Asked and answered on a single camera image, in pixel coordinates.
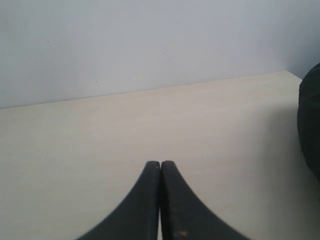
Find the white wall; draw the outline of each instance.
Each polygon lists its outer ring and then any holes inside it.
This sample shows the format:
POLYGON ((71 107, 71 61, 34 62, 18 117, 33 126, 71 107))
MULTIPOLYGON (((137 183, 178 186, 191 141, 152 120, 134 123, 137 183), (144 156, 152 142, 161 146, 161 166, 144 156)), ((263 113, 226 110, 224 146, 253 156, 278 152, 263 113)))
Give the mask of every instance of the white wall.
POLYGON ((320 62, 318 0, 0 0, 0 108, 320 62))

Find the table surface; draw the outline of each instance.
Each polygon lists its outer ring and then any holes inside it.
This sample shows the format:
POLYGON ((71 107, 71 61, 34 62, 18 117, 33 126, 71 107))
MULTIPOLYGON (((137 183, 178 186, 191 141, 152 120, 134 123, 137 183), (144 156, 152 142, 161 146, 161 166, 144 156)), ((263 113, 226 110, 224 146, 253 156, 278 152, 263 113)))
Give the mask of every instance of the table surface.
POLYGON ((252 240, 316 240, 320 187, 296 127, 301 80, 277 72, 0 110, 0 239, 74 240, 146 161, 173 160, 252 240))

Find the white table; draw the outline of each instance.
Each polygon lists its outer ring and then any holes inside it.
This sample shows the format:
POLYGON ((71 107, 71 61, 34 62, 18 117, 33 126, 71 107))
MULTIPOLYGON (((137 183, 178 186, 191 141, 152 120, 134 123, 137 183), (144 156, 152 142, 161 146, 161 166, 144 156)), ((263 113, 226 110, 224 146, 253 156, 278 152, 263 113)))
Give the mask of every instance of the white table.
POLYGON ((173 160, 252 240, 320 238, 320 187, 301 158, 289 72, 0 110, 0 239, 74 240, 148 160, 173 160))

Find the black object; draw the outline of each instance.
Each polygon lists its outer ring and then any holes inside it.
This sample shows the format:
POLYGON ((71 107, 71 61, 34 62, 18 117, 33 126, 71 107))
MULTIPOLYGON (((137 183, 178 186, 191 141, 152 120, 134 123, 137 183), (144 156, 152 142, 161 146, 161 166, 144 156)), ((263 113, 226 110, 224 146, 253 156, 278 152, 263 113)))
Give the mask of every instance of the black object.
POLYGON ((147 162, 122 203, 78 240, 156 240, 160 172, 159 162, 147 162))
POLYGON ((164 240, 248 240, 192 192, 173 161, 146 163, 122 203, 78 240, 156 240, 159 207, 164 240))
POLYGON ((173 161, 162 163, 160 198, 164 240, 248 240, 198 199, 173 161))
POLYGON ((300 84, 297 127, 306 164, 320 181, 320 63, 300 84))

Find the black bag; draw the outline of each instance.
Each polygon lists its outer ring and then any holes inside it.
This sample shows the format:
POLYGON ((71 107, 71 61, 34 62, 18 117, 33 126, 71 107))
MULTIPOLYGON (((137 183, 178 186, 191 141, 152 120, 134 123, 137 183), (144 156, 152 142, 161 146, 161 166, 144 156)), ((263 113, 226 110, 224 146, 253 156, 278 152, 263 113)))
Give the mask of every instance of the black bag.
POLYGON ((320 181, 320 63, 300 84, 297 127, 306 164, 320 181))

